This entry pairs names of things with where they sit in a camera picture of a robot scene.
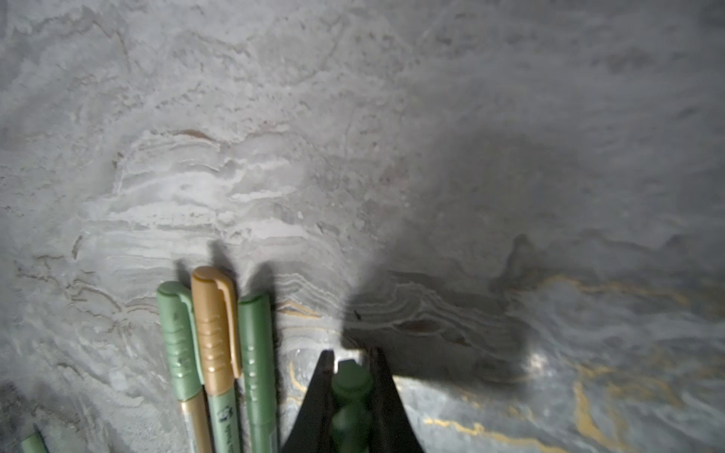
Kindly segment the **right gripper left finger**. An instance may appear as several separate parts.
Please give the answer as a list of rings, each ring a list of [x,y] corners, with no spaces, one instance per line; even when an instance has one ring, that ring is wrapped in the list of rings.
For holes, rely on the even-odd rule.
[[[335,356],[333,350],[320,353],[315,371],[282,452],[332,452],[330,422],[335,412],[332,395]]]

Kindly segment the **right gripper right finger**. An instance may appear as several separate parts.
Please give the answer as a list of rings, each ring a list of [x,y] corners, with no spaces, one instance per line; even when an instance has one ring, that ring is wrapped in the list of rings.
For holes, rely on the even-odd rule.
[[[370,348],[368,358],[373,379],[369,451],[423,453],[383,351]]]

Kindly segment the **dark green marker pen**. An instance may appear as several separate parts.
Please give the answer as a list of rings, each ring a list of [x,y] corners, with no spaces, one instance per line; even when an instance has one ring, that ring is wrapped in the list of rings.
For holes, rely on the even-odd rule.
[[[332,443],[337,452],[368,452],[372,425],[370,371],[355,360],[339,362],[332,377],[336,411],[330,422]]]

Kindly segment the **light green marker pen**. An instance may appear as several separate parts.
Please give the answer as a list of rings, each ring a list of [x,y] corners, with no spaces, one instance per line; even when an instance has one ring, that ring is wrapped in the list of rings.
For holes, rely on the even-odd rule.
[[[240,452],[236,379],[242,375],[237,297],[222,271],[199,266],[191,277],[200,365],[216,452]]]

